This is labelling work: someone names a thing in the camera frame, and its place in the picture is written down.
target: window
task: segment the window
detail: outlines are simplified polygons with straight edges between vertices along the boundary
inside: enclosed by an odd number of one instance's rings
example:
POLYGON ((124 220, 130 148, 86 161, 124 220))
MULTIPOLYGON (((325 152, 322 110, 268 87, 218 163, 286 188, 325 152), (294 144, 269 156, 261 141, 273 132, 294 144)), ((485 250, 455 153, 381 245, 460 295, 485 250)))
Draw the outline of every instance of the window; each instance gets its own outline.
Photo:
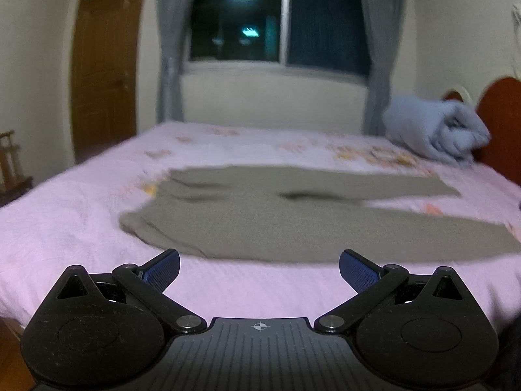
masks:
POLYGON ((371 67, 360 0, 195 0, 190 60, 371 67))

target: door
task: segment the door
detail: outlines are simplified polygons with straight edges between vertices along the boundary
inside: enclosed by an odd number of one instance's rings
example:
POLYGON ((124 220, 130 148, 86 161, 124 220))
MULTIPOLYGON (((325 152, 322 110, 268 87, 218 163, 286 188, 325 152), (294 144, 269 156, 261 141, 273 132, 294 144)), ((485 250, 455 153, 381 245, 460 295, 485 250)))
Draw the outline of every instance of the door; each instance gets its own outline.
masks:
POLYGON ((72 137, 81 163, 135 135, 142 0, 81 0, 72 55, 72 137))

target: gray curtain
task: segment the gray curtain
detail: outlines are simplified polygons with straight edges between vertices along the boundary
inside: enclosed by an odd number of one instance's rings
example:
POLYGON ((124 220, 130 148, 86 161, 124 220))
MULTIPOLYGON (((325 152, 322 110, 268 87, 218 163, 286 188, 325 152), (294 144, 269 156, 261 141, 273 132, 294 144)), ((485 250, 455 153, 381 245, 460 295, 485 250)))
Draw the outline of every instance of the gray curtain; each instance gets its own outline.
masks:
POLYGON ((361 0, 361 4, 372 61, 364 134, 383 136, 382 113, 391 94, 391 73, 400 43, 404 0, 361 0))
POLYGON ((194 0, 157 0, 161 43, 160 89, 157 122, 184 121, 180 73, 184 41, 194 0))

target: bed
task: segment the bed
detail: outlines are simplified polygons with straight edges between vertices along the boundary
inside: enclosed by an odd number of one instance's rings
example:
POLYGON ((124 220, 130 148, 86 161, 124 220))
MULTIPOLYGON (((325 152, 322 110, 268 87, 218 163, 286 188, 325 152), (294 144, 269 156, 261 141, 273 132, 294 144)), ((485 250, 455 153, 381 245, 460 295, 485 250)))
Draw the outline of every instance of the bed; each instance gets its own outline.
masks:
MULTIPOLYGON (((486 94, 483 101, 488 101, 486 94)), ((461 197, 368 204, 504 224, 521 240, 521 188, 487 165, 462 170, 431 163, 384 138, 170 122, 52 178, 0 210, 0 316, 27 325, 69 265, 103 273, 157 255, 159 250, 123 232, 118 216, 152 198, 168 170, 252 164, 439 176, 461 197)), ((521 254, 451 265, 496 330, 519 314, 521 254)), ((411 273, 431 274, 437 264, 405 267, 411 273)), ((209 321, 218 316, 314 320, 355 293, 340 277, 337 265, 274 265, 181 255, 181 273, 165 294, 209 321)))

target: white window frame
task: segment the white window frame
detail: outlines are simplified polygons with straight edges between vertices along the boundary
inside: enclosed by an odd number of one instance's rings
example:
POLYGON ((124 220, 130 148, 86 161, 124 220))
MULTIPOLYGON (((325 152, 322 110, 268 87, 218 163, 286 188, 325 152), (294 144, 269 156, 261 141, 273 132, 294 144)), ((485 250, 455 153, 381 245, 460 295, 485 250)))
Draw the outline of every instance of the white window frame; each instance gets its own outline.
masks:
POLYGON ((347 80, 348 82, 367 84, 367 78, 363 75, 347 72, 335 72, 312 66, 288 66, 288 48, 290 39, 290 9, 291 0, 282 0, 280 12, 280 36, 279 36, 279 61, 248 61, 248 60, 201 60, 190 61, 191 30, 187 34, 185 67, 186 73, 199 72, 201 70, 226 70, 226 69, 262 69, 275 71, 289 75, 304 75, 312 78, 321 77, 334 80, 347 80))

